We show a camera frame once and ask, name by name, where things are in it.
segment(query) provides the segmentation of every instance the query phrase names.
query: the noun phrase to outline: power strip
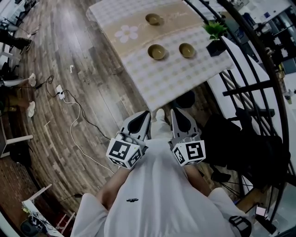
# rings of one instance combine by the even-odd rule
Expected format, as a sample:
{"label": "power strip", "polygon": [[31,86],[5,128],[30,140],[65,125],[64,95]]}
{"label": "power strip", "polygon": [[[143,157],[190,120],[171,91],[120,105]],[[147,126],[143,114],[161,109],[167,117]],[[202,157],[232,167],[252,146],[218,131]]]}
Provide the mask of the power strip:
{"label": "power strip", "polygon": [[65,98],[65,93],[63,92],[63,89],[62,89],[62,86],[61,85],[58,85],[56,87],[56,91],[59,92],[60,100],[62,100],[62,99]]}

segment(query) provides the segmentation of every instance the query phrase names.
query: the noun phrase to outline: foot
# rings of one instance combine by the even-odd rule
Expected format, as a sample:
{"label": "foot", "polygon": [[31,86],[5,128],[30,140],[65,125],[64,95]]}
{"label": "foot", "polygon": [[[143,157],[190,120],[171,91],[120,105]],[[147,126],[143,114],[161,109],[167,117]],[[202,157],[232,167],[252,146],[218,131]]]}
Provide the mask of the foot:
{"label": "foot", "polygon": [[31,87],[36,86],[36,75],[34,73],[29,77],[29,84]]}
{"label": "foot", "polygon": [[165,120],[165,111],[163,109],[159,109],[157,112],[156,112],[156,120],[157,121],[164,121]]}
{"label": "foot", "polygon": [[29,108],[27,109],[28,117],[32,118],[35,113],[36,103],[34,101],[30,102]]}
{"label": "foot", "polygon": [[32,46],[33,40],[31,40],[31,43],[26,47],[26,51],[29,51],[30,47]]}

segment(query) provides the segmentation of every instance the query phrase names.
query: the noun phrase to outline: white shirt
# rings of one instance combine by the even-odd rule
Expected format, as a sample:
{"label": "white shirt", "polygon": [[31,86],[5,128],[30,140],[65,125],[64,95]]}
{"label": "white shirt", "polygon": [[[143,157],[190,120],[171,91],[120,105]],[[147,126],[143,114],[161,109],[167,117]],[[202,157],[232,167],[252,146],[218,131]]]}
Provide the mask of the white shirt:
{"label": "white shirt", "polygon": [[108,212],[83,195],[72,237],[234,237],[227,216],[246,216],[221,188],[209,197],[193,188],[168,139],[147,141]]}

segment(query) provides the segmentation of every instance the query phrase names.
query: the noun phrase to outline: bowl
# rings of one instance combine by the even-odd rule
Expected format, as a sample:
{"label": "bowl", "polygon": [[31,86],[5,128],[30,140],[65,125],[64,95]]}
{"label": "bowl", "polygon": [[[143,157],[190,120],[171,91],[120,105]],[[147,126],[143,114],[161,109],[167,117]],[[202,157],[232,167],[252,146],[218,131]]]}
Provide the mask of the bowl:
{"label": "bowl", "polygon": [[145,17],[150,25],[160,25],[161,17],[155,13],[150,13]]}
{"label": "bowl", "polygon": [[164,56],[166,55],[166,49],[159,44],[151,45],[148,48],[147,52],[148,52],[149,56],[155,60],[163,59]]}
{"label": "bowl", "polygon": [[192,58],[195,55],[195,49],[191,44],[183,43],[179,46],[181,55],[185,58]]}

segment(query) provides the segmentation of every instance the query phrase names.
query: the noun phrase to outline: white desk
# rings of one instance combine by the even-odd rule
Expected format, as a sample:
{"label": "white desk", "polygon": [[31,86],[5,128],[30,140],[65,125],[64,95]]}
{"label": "white desk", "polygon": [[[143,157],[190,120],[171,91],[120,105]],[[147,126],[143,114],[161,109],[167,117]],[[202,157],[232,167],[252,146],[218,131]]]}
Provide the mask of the white desk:
{"label": "white desk", "polygon": [[8,58],[15,60],[15,63],[18,64],[20,58],[14,56],[9,52],[10,46],[0,42],[0,69],[3,67],[3,64],[7,62]]}
{"label": "white desk", "polygon": [[60,225],[60,223],[62,222],[62,220],[65,218],[66,214],[60,220],[60,222],[58,223],[57,227],[55,228],[53,225],[51,225],[46,220],[46,218],[41,214],[41,212],[35,207],[35,205],[33,203],[33,201],[34,201],[35,198],[37,198],[38,196],[40,196],[43,192],[45,192],[51,186],[52,186],[52,184],[49,184],[47,187],[43,187],[37,193],[35,193],[33,196],[31,196],[28,200],[23,201],[22,204],[23,204],[23,207],[26,208],[30,212],[30,214],[31,213],[34,213],[35,215],[37,215],[37,217],[44,223],[45,228],[47,230],[47,233],[50,236],[64,237],[63,236],[63,232],[67,228],[67,226],[69,225],[70,221],[74,218],[75,213],[72,213],[70,219],[68,220],[68,222],[66,223],[66,225],[62,228],[62,231],[59,232],[56,228],[58,228],[58,226]]}
{"label": "white desk", "polygon": [[2,118],[0,117],[0,158],[10,155],[10,152],[3,153],[7,145],[25,141],[25,140],[30,140],[30,139],[33,139],[33,135],[28,135],[24,137],[13,138],[13,139],[6,139]]}

